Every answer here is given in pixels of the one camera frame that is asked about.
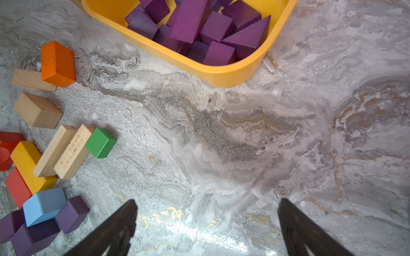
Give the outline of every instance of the purple block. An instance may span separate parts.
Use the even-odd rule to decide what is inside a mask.
[[[179,7],[176,7],[175,10],[172,12],[171,17],[169,17],[169,20],[166,22],[166,25],[169,27],[174,26],[175,20],[178,16],[178,11]]]
[[[16,256],[30,256],[47,248],[59,232],[54,219],[29,228],[23,224],[11,238],[11,244]]]
[[[233,34],[233,19],[217,12],[212,12],[201,29],[202,42],[210,45],[212,41],[221,42],[222,39]]]
[[[145,11],[144,7],[142,7],[141,4],[137,5],[137,7],[134,8],[134,10],[132,10],[132,12],[130,12],[130,14],[127,15],[127,17],[125,18],[125,20],[128,22],[128,24],[131,22],[132,18],[136,15],[137,11],[140,10],[141,12],[143,12],[146,16],[149,17],[148,13]]]
[[[179,54],[186,56],[192,47],[192,44],[181,42],[169,37],[171,33],[171,28],[167,25],[162,25],[160,29],[160,35],[158,35],[154,41],[173,50]]]
[[[209,0],[184,0],[170,38],[193,44],[209,14]]]
[[[170,12],[165,0],[140,0],[140,2],[156,24]]]
[[[224,66],[236,62],[235,48],[212,41],[203,61],[208,66]]]
[[[233,0],[221,0],[221,5],[227,7]]]
[[[218,12],[221,9],[221,0],[210,0],[210,10]]]
[[[146,38],[153,39],[159,27],[142,11],[136,10],[128,24],[128,28]]]
[[[10,241],[17,230],[25,223],[23,210],[12,211],[0,220],[0,244]]]
[[[237,49],[237,59],[242,60],[254,53],[268,37],[271,16],[225,38],[222,42]]]
[[[209,45],[206,43],[195,41],[187,57],[196,62],[203,63],[208,49]]]
[[[55,217],[55,221],[61,230],[68,234],[80,226],[89,212],[90,209],[80,196],[72,197],[61,208]]]
[[[222,14],[233,18],[235,33],[262,19],[262,15],[257,10],[242,0],[222,9]]]

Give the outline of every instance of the natural wood block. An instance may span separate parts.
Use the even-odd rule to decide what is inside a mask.
[[[68,147],[54,166],[54,171],[62,179],[71,179],[87,157],[89,150],[85,147],[95,128],[81,125]]]
[[[32,127],[54,129],[63,113],[46,98],[30,93],[21,93],[14,110]]]
[[[79,127],[77,126],[60,125],[57,133],[52,138],[50,144],[48,144],[46,151],[34,168],[34,175],[37,177],[57,175],[54,171],[54,166],[58,159],[60,159],[64,150],[70,144],[71,139],[74,137],[78,129]]]
[[[29,91],[55,91],[56,86],[41,80],[41,72],[15,69],[11,85]]]
[[[5,184],[17,207],[22,209],[23,203],[25,203],[32,196],[32,194],[17,167],[13,168],[5,180]]]
[[[66,87],[74,83],[73,52],[56,41],[51,41],[41,47],[41,78],[59,87]]]
[[[20,142],[10,157],[33,195],[39,191],[51,189],[57,181],[56,176],[38,178],[34,175],[33,170],[40,160],[41,154],[33,142]]]

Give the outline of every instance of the yellow block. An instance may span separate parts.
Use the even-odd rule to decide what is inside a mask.
[[[51,189],[57,181],[56,176],[37,178],[34,175],[33,170],[41,154],[33,142],[21,141],[10,157],[33,195],[39,191]]]

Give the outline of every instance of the orange block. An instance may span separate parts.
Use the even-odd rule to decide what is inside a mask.
[[[24,141],[20,133],[0,131],[0,172],[7,171],[13,164],[10,154],[20,141]]]
[[[41,79],[59,87],[74,83],[73,52],[56,41],[41,47]]]
[[[17,204],[17,207],[22,209],[23,203],[25,203],[32,196],[32,194],[21,177],[17,167],[14,167],[5,183],[6,187],[10,191],[11,197]]]

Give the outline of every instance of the purple triangular block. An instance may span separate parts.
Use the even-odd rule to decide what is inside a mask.
[[[223,15],[233,18],[235,33],[262,19],[260,12],[242,0],[234,2],[222,9],[221,12]]]
[[[130,12],[130,14],[127,15],[127,17],[125,18],[125,20],[130,23],[132,18],[136,15],[137,11],[140,10],[141,12],[143,12],[146,16],[149,17],[148,13],[145,11],[144,7],[142,7],[141,4],[137,5],[137,7],[134,8],[134,10],[132,10],[132,12]]]
[[[265,42],[271,16],[250,25],[247,28],[225,38],[222,43],[237,49],[237,59],[242,60],[254,53]]]
[[[140,10],[136,10],[128,24],[128,28],[151,40],[159,29],[157,24]]]

